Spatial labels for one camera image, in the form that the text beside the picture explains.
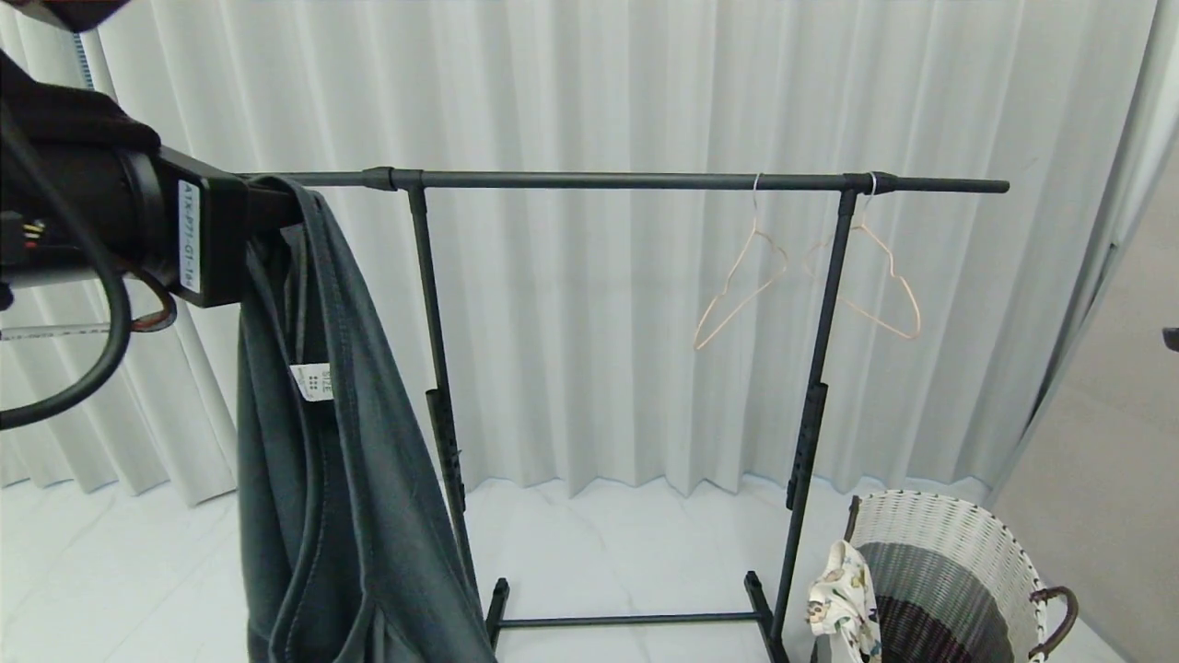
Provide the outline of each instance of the black metal clothes rack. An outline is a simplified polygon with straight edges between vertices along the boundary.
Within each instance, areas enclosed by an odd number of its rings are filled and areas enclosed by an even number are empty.
[[[467,536],[466,488],[459,468],[459,444],[455,436],[454,411],[450,401],[450,380],[447,374],[446,349],[442,342],[442,322],[439,314],[437,285],[434,277],[434,255],[430,250],[430,234],[426,206],[427,189],[678,189],[678,190],[729,190],[751,191],[757,184],[763,191],[838,191],[839,208],[835,237],[831,242],[831,260],[828,263],[826,281],[823,287],[823,304],[819,311],[818,330],[811,357],[806,395],[803,402],[802,421],[795,447],[795,462],[786,487],[786,507],[790,508],[790,529],[782,558],[782,577],[773,610],[765,600],[765,592],[757,573],[745,573],[745,591],[750,610],[743,612],[694,612],[678,615],[613,615],[602,617],[547,617],[532,619],[507,619],[503,617],[511,586],[507,578],[495,583],[492,604],[487,611],[487,636],[494,648],[503,629],[534,629],[560,626],[611,626],[650,624],[696,624],[710,622],[755,622],[762,631],[765,651],[772,663],[789,663],[782,643],[782,628],[786,603],[790,597],[791,579],[798,558],[803,518],[806,511],[806,493],[810,490],[818,446],[819,426],[826,402],[828,386],[823,382],[823,363],[831,337],[831,321],[835,317],[839,277],[851,231],[851,217],[859,196],[883,195],[893,191],[941,191],[959,193],[1003,193],[1009,183],[995,179],[951,179],[897,177],[885,172],[844,175],[714,175],[714,173],[613,173],[613,172],[473,172],[473,171],[424,171],[402,170],[388,166],[351,172],[297,172],[277,173],[304,186],[364,186],[381,191],[406,191],[414,219],[414,236],[417,243],[417,260],[426,303],[426,320],[429,327],[430,348],[434,360],[436,387],[426,393],[434,440],[442,466],[447,503],[455,540],[461,554],[463,570],[472,591],[479,596],[475,567]]]

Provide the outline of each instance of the white label sticker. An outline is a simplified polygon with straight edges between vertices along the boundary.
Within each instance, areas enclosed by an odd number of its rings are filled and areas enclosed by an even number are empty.
[[[295,383],[304,400],[331,400],[330,363],[296,363],[291,366],[291,374],[295,375]]]
[[[200,294],[200,188],[179,182],[180,285]]]

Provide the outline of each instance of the floor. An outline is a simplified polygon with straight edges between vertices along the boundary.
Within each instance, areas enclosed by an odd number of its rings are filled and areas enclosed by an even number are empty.
[[[132,498],[117,485],[81,494],[26,481],[0,503],[4,662],[245,662],[232,494],[190,510],[167,485]],[[789,520],[783,491],[755,478],[736,495],[704,484],[687,499],[661,480],[597,481],[573,499],[559,481],[488,481],[468,503],[483,605],[506,576],[508,617],[747,610],[750,569],[772,603]],[[812,486],[798,586],[818,575],[847,505]],[[801,602],[786,624],[791,659],[806,661]],[[498,651],[505,663],[765,661],[751,624],[506,631]],[[1121,663],[1082,624],[1053,659]]]

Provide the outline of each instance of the dark green garment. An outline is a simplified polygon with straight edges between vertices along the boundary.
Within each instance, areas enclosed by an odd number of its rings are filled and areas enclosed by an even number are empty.
[[[238,339],[238,504],[256,663],[483,662],[421,429],[360,269],[323,197],[251,239]],[[291,365],[331,366],[334,400]]]

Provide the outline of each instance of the laundry basket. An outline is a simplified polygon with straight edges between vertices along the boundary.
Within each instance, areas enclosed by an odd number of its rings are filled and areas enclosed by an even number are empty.
[[[968,501],[916,491],[852,498],[844,539],[868,562],[884,663],[1041,663],[1076,622],[1075,595],[1045,589],[1007,526]],[[1048,635],[1046,603],[1058,597],[1067,612]],[[821,644],[812,662],[824,658]]]

